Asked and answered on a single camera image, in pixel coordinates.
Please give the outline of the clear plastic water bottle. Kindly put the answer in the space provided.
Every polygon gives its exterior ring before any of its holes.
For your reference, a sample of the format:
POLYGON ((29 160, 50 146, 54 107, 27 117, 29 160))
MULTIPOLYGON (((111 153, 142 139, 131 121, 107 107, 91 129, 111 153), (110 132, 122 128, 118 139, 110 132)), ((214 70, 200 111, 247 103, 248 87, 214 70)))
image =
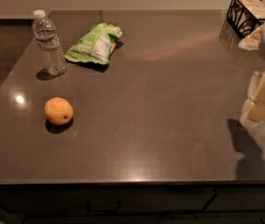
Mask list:
POLYGON ((37 45, 52 77, 66 72, 65 58, 55 24, 42 9, 34 11, 33 32, 37 45))

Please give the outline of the green chip bag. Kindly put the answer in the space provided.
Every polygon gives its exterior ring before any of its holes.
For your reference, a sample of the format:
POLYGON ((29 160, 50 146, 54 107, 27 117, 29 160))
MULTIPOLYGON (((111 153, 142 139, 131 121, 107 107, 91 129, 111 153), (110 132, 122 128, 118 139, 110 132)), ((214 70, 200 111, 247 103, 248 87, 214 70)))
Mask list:
POLYGON ((107 65, 122 34, 122 30, 113 24, 94 23, 90 31, 82 36, 64 57, 73 63, 107 65))

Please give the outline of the orange fruit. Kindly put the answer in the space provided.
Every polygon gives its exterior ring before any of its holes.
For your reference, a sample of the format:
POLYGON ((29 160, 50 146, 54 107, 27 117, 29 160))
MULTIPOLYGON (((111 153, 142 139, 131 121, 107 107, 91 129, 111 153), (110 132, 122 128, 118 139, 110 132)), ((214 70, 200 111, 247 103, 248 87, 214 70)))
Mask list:
POLYGON ((47 120, 54 125, 64 125, 73 117, 73 107, 63 98, 49 99, 44 106, 44 114, 47 120))

